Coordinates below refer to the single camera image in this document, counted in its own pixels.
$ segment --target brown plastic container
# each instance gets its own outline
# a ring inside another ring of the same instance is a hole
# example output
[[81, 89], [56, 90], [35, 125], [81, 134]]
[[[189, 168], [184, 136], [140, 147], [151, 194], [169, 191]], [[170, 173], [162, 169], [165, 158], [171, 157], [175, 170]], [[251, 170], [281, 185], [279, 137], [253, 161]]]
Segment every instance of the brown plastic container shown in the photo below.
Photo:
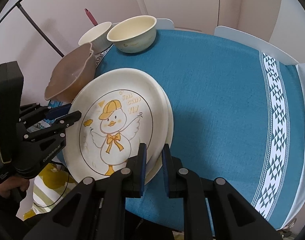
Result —
[[45, 89], [45, 100], [71, 103], [80, 90], [94, 79], [96, 60], [91, 43], [64, 56], [54, 68]]

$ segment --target yellow cap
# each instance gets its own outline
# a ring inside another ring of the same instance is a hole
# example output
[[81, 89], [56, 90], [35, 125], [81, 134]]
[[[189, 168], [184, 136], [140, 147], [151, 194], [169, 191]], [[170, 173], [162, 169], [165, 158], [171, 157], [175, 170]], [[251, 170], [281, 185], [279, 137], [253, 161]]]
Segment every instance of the yellow cap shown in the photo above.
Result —
[[109, 101], [103, 109], [103, 113], [99, 116], [99, 120], [106, 120], [108, 117], [112, 115], [112, 113], [121, 108], [122, 104], [119, 100], [111, 100]]

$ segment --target cream bowl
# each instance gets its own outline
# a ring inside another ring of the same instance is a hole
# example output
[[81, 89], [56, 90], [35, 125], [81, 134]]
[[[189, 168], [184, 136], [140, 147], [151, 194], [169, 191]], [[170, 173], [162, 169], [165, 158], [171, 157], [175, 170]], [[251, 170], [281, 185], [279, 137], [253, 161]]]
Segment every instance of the cream bowl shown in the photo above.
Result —
[[111, 30], [112, 23], [104, 22], [92, 27], [79, 40], [78, 45], [91, 42], [93, 44], [94, 54], [98, 54], [107, 49], [112, 43], [107, 40], [107, 33]]
[[107, 34], [119, 50], [126, 53], [138, 53], [147, 49], [156, 38], [157, 19], [141, 15], [118, 23]]

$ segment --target yellow bow tie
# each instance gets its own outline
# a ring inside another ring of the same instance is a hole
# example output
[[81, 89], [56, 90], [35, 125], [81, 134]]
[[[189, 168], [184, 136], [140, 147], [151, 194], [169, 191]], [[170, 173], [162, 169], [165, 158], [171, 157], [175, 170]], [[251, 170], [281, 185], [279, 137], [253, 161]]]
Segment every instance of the yellow bow tie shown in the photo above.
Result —
[[119, 148], [119, 151], [123, 150], [124, 147], [117, 141], [120, 141], [121, 137], [120, 137], [120, 133], [117, 133], [116, 135], [107, 135], [107, 144], [109, 144], [108, 149], [106, 150], [106, 152], [109, 154], [110, 149], [113, 145], [113, 142], [115, 143], [115, 145]]

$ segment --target human hand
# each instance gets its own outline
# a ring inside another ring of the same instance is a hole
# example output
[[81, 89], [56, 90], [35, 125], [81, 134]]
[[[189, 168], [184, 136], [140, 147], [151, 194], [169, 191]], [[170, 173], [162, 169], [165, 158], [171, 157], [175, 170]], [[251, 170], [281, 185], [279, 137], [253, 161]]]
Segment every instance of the human hand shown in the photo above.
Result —
[[25, 191], [29, 187], [29, 179], [24, 179], [19, 176], [11, 176], [0, 184], [0, 196], [9, 198], [11, 190], [19, 187], [21, 191]]

